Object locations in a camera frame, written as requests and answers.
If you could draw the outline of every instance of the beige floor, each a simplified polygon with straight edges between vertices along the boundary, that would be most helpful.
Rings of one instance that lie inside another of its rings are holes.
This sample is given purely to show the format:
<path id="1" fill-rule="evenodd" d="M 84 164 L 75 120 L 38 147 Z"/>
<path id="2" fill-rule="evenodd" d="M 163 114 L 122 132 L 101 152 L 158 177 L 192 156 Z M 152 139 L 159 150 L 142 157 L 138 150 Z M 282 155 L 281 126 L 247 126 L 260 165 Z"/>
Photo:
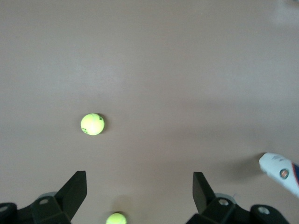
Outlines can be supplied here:
<path id="1" fill-rule="evenodd" d="M 299 199 L 254 160 L 299 162 L 298 20 L 292 0 L 0 1 L 1 202 L 86 170 L 73 224 L 184 224 L 201 171 L 298 223 Z M 92 112 L 107 122 L 94 137 Z"/>

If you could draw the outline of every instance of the metal bolt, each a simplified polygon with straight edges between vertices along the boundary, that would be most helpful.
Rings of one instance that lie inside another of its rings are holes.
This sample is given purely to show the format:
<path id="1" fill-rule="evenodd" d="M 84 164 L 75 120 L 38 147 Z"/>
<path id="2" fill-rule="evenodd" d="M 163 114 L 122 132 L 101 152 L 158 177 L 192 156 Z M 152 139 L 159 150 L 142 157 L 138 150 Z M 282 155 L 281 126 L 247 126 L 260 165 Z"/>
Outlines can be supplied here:
<path id="1" fill-rule="evenodd" d="M 3 206 L 3 207 L 0 208 L 0 212 L 4 212 L 4 211 L 6 211 L 7 209 L 8 209 L 7 206 Z"/>
<path id="2" fill-rule="evenodd" d="M 48 199 L 43 199 L 43 200 L 41 200 L 40 202 L 39 202 L 39 204 L 41 205 L 41 204 L 46 204 L 46 203 L 48 203 L 49 202 L 49 200 Z"/>
<path id="3" fill-rule="evenodd" d="M 224 205 L 224 206 L 228 206 L 229 205 L 228 201 L 225 200 L 225 199 L 220 199 L 218 202 L 219 202 L 219 204 Z"/>
<path id="4" fill-rule="evenodd" d="M 258 210 L 259 210 L 259 212 L 261 212 L 263 214 L 266 214 L 266 215 L 270 214 L 270 211 L 265 207 L 262 207 L 262 206 L 258 207 Z"/>

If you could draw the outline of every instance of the red stripe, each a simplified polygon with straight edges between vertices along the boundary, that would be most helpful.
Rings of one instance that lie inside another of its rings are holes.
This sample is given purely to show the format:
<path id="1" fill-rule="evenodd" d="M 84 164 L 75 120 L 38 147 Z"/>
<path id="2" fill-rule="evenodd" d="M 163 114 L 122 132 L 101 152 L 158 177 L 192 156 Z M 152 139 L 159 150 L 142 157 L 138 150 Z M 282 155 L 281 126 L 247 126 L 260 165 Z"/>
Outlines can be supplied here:
<path id="1" fill-rule="evenodd" d="M 292 163 L 292 166 L 293 166 L 293 172 L 294 172 L 294 176 L 295 176 L 295 179 L 297 181 L 297 184 L 299 186 L 299 180 L 298 180 L 298 176 L 297 176 L 297 173 L 296 173 L 296 170 L 295 170 L 295 165 Z"/>

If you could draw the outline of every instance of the white object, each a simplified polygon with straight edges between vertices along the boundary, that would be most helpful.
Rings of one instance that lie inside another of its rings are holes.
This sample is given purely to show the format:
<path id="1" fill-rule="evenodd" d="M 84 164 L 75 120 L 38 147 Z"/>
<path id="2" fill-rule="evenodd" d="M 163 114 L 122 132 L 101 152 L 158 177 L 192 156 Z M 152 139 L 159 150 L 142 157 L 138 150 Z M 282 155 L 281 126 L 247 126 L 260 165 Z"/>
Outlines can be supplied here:
<path id="1" fill-rule="evenodd" d="M 259 160 L 261 170 L 299 198 L 299 166 L 289 159 L 265 153 Z"/>

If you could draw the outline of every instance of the tennis ball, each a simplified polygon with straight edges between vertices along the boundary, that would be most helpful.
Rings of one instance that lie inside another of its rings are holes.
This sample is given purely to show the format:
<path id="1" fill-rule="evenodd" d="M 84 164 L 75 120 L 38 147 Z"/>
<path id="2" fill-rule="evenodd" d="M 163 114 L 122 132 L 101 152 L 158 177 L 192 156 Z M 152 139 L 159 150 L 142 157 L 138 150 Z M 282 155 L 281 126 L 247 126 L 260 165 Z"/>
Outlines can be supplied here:
<path id="1" fill-rule="evenodd" d="M 127 219 L 121 213 L 114 213 L 107 219 L 106 224 L 127 224 Z"/>
<path id="2" fill-rule="evenodd" d="M 105 126 L 104 119 L 95 113 L 90 113 L 81 120 L 81 129 L 89 135 L 100 134 Z"/>

